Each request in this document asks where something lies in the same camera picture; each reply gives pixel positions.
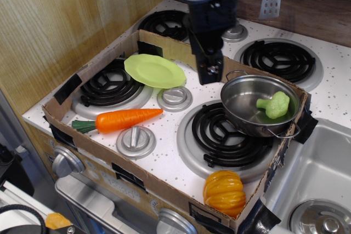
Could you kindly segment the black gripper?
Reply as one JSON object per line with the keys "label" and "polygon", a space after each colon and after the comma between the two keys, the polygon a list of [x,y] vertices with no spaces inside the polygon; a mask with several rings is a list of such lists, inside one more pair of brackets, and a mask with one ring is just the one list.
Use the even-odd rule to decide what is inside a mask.
{"label": "black gripper", "polygon": [[237,0],[184,1],[189,6],[190,32],[204,53],[196,54],[199,82],[201,85],[220,82],[224,66],[222,34],[235,26]]}

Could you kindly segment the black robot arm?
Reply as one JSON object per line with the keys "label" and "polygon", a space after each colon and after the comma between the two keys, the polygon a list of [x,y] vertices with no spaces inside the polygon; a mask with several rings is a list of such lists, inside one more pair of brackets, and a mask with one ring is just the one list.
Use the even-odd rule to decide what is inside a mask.
{"label": "black robot arm", "polygon": [[183,0],[189,13],[183,23],[196,57],[200,84],[222,79],[224,56],[222,35],[236,26],[238,0]]}

